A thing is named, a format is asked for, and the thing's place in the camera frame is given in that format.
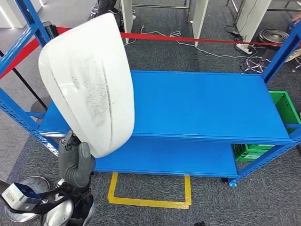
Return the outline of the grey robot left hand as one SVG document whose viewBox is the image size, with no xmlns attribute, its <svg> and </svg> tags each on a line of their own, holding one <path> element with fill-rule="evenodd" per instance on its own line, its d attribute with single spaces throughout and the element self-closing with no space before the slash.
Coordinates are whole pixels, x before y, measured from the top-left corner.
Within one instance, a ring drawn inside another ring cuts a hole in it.
<svg viewBox="0 0 301 226">
<path fill-rule="evenodd" d="M 59 142 L 59 171 L 62 179 L 74 187 L 89 184 L 96 165 L 86 142 L 81 142 L 72 130 Z"/>
</svg>

